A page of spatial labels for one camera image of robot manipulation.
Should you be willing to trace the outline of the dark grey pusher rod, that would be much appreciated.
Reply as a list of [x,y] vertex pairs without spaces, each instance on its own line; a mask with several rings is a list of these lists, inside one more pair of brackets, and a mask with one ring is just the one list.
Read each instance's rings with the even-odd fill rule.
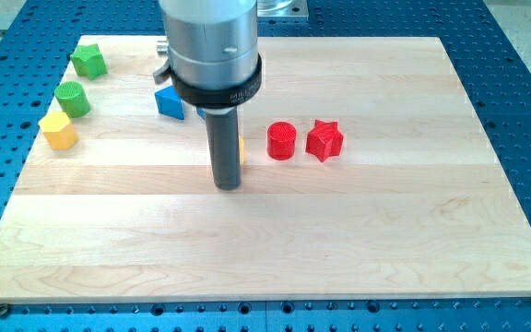
[[204,109],[214,184],[234,190],[241,184],[237,108]]

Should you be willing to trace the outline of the black clamp ring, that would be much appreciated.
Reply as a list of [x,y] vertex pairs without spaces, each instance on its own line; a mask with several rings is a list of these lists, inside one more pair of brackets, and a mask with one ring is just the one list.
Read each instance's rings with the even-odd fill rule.
[[200,89],[189,85],[176,75],[171,66],[170,74],[175,91],[187,103],[208,109],[236,107],[250,100],[261,88],[262,57],[258,54],[255,70],[247,80],[227,89]]

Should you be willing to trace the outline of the blue block behind arm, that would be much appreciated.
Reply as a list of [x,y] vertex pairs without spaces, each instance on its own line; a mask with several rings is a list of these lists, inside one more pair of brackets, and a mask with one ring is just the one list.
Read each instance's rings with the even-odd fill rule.
[[196,108],[196,113],[201,119],[203,119],[203,120],[206,119],[205,111],[202,108],[197,107]]

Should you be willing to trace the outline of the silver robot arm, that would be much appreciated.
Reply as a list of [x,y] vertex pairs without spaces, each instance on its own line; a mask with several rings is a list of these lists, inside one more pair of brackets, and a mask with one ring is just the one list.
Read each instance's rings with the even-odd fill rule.
[[262,83],[256,0],[162,0],[167,60],[153,73],[205,115],[214,184],[242,182],[237,108]]

